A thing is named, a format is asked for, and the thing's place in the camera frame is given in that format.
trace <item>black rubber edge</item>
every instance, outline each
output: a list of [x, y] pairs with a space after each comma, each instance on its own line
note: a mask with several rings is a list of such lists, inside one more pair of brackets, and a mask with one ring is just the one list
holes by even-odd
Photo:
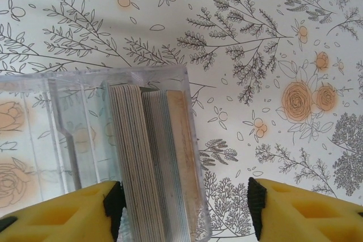
[[7, 218], [0, 219], [0, 232], [12, 225], [18, 218], [16, 216], [8, 216]]
[[266, 206], [267, 190], [254, 178], [248, 179], [247, 203], [251, 213], [255, 235], [259, 241], [262, 233], [262, 209]]
[[123, 208], [126, 207], [124, 188], [119, 181], [115, 183], [107, 196], [104, 198], [103, 207], [106, 216], [111, 217], [111, 234], [114, 242], [116, 242], [117, 237], [119, 236]]

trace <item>stack of cards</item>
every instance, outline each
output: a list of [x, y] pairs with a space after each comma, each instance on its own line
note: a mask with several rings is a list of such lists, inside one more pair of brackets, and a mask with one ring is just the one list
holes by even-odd
[[194, 241], [201, 199], [184, 94], [108, 92], [135, 241]]

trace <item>yellow foam block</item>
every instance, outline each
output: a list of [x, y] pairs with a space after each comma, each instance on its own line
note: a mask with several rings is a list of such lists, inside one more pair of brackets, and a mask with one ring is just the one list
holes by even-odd
[[0, 242], [116, 241], [122, 197], [107, 181], [26, 207], [0, 219]]
[[248, 207], [261, 242], [363, 241], [363, 207], [279, 182], [250, 178]]

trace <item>floral wallpaper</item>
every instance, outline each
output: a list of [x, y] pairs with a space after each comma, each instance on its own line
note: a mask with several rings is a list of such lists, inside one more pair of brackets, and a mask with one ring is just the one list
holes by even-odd
[[[363, 204], [362, 11], [361, 0], [1, 0], [0, 75], [186, 65], [212, 241], [256, 241], [250, 176]], [[79, 98], [62, 96], [64, 111]], [[61, 193], [50, 131], [36, 126], [48, 103], [0, 94], [0, 216]], [[67, 126], [87, 152], [85, 124]], [[115, 145], [107, 121], [91, 138]]]

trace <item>clear plastic box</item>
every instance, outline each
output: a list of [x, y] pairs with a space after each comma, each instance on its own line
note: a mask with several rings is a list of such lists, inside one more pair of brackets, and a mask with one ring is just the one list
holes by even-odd
[[[0, 177], [7, 167], [16, 183], [10, 195], [0, 194], [0, 217], [79, 187], [122, 181], [104, 82], [185, 92], [205, 199], [184, 66], [12, 75], [0, 77], [0, 134], [6, 140], [0, 142]], [[206, 202], [199, 214], [196, 241], [208, 241], [212, 231]]]

